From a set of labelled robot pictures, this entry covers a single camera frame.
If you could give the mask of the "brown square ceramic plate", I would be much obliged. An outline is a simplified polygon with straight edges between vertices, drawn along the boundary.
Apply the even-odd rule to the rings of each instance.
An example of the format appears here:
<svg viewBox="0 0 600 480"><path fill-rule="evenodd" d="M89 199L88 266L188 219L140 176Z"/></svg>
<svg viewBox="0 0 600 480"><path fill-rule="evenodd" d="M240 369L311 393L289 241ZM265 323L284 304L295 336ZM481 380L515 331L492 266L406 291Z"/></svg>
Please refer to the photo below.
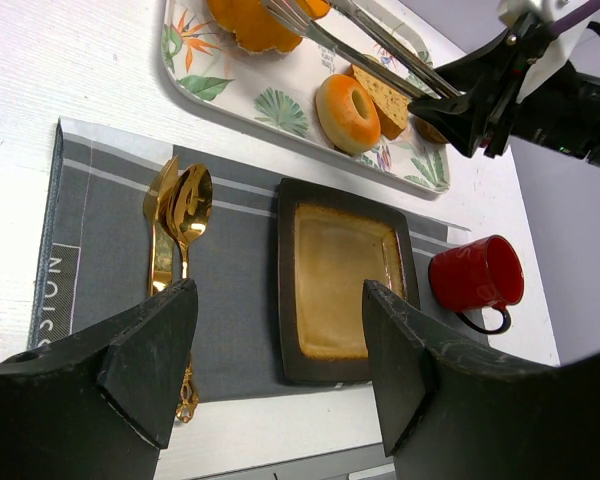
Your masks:
<svg viewBox="0 0 600 480"><path fill-rule="evenodd" d="M371 378L363 284L420 302L404 213L345 191L284 178L277 197L278 318L284 375L303 384Z"/></svg>

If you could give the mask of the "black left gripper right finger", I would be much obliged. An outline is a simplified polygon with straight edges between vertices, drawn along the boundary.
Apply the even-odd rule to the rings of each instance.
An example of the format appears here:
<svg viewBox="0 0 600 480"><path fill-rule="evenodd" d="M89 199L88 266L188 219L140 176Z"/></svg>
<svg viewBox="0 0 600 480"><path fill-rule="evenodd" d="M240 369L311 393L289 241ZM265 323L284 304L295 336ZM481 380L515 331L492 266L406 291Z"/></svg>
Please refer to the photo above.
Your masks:
<svg viewBox="0 0 600 480"><path fill-rule="evenodd" d="M600 479L600 353L553 367L485 346L366 281L385 453L400 479Z"/></svg>

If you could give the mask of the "dark brown chocolate pastry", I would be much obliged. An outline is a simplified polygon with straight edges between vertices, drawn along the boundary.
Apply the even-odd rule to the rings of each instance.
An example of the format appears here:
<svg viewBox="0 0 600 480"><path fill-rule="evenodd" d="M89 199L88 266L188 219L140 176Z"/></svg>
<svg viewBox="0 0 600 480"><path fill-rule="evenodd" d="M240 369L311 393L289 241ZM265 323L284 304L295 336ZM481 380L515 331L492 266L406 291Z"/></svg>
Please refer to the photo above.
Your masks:
<svg viewBox="0 0 600 480"><path fill-rule="evenodd" d="M446 145L449 143L435 127L419 117L415 118L414 126L418 134L427 142L436 145Z"/></svg>

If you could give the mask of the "gold spoon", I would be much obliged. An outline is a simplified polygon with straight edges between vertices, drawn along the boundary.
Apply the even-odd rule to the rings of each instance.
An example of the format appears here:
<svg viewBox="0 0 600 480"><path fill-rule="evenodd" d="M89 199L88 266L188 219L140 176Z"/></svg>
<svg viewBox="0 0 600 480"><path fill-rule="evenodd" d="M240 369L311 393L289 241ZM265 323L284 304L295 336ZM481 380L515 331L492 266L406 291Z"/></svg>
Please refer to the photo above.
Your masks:
<svg viewBox="0 0 600 480"><path fill-rule="evenodd" d="M189 247L202 236L209 224L213 200L213 183L204 164L193 164L178 177L166 211L170 236L181 255L181 277L190 273Z"/></svg>

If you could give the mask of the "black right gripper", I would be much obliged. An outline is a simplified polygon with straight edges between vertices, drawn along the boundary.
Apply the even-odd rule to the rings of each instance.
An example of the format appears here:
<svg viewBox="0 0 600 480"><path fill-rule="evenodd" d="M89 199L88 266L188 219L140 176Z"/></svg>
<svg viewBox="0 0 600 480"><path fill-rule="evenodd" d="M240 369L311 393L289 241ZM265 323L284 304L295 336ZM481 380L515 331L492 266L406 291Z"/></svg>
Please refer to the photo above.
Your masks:
<svg viewBox="0 0 600 480"><path fill-rule="evenodd" d="M480 148L495 158L504 153L520 107L517 94L530 66L515 31L435 69L459 91L453 97L418 99L409 112L435 127L462 155Z"/></svg>

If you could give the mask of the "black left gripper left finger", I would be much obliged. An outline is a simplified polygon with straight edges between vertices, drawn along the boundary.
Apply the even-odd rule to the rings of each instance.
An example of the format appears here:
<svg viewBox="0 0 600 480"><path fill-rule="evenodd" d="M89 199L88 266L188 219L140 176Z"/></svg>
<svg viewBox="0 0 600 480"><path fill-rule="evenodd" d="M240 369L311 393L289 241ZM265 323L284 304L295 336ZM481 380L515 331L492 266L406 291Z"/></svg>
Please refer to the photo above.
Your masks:
<svg viewBox="0 0 600 480"><path fill-rule="evenodd" d="M0 363L0 479L151 479L198 313L194 280Z"/></svg>

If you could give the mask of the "brown bread slice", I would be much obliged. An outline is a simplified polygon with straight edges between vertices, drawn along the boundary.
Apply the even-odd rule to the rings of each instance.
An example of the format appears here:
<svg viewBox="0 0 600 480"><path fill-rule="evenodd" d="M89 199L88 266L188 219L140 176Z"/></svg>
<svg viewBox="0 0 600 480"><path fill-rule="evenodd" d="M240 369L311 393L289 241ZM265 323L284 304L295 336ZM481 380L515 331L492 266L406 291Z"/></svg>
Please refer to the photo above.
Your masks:
<svg viewBox="0 0 600 480"><path fill-rule="evenodd" d="M408 126L409 99L355 64L350 65L348 75L370 95L380 120L381 134L388 140L397 139Z"/></svg>

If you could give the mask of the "floral white serving tray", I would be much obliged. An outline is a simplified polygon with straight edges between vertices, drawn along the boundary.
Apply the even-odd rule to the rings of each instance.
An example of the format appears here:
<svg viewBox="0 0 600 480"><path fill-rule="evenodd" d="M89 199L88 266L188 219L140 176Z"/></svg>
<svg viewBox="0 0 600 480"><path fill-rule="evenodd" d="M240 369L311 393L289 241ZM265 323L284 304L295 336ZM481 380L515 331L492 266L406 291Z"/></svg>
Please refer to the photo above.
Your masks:
<svg viewBox="0 0 600 480"><path fill-rule="evenodd" d="M356 68L311 40L290 53L249 53L215 22L206 2L168 1L160 50L170 79L192 101L433 195L451 186L446 147L423 139L413 118L396 138L382 136L364 153L349 155L333 145L321 128L315 93L329 76Z"/></svg>

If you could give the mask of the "orange round sponge cake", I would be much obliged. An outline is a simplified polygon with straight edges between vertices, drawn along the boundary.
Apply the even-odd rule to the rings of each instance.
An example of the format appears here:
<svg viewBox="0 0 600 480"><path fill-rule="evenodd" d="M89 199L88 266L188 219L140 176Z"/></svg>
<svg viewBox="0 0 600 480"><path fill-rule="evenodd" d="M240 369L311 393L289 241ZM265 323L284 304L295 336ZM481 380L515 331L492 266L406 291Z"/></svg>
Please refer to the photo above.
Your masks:
<svg viewBox="0 0 600 480"><path fill-rule="evenodd" d="M251 53L292 52L303 38L278 23L258 0L207 0L216 23Z"/></svg>

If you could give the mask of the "orange glazed bagel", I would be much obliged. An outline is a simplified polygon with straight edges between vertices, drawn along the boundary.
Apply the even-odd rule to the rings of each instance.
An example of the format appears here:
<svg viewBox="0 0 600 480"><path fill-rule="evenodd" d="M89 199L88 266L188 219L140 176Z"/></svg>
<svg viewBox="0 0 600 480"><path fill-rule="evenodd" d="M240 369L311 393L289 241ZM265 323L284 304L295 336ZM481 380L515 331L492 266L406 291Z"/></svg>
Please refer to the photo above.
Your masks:
<svg viewBox="0 0 600 480"><path fill-rule="evenodd" d="M349 155L374 147L381 126L374 103L361 84L344 74L326 78L316 91L321 128L334 146Z"/></svg>

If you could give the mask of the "grey striped placemat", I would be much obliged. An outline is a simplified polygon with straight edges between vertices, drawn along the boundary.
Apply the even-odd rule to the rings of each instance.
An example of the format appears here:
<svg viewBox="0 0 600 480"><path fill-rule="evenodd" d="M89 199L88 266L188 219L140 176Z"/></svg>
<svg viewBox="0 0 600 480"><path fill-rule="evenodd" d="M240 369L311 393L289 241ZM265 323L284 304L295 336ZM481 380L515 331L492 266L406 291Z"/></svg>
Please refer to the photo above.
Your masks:
<svg viewBox="0 0 600 480"><path fill-rule="evenodd" d="M207 152L70 118L59 120L28 345L39 348L147 296L143 202L165 162L205 165L210 228L192 249L193 354L205 402L304 394L288 380L278 328L277 196L283 177Z"/></svg>

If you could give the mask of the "red enamel mug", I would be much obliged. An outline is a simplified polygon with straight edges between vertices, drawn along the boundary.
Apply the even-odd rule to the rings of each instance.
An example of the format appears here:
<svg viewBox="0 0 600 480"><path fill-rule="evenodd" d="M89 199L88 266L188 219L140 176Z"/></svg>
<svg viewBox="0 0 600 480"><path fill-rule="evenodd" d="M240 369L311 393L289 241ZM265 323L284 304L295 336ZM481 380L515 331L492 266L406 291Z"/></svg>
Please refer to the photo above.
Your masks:
<svg viewBox="0 0 600 480"><path fill-rule="evenodd" d="M484 335L501 335L511 328L508 308L522 300L525 288L521 261L511 243L500 235L436 254L429 262L428 280L442 307ZM487 307L502 316L495 329L480 327L465 314Z"/></svg>

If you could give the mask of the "gold knife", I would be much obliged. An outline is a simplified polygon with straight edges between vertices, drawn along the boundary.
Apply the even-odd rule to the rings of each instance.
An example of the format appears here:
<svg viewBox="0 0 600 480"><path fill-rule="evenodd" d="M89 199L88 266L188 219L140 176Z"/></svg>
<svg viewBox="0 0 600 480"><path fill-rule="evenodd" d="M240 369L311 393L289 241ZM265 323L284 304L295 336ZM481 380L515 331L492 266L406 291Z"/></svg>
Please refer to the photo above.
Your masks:
<svg viewBox="0 0 600 480"><path fill-rule="evenodd" d="M175 182L178 178L179 159L175 155L162 167L154 178L143 201L143 214L149 226L149 270L147 294L149 297L161 292L173 281L174 240L166 227L166 209ZM192 357L188 364L180 389L180 400L176 418L189 423L199 404L193 382Z"/></svg>

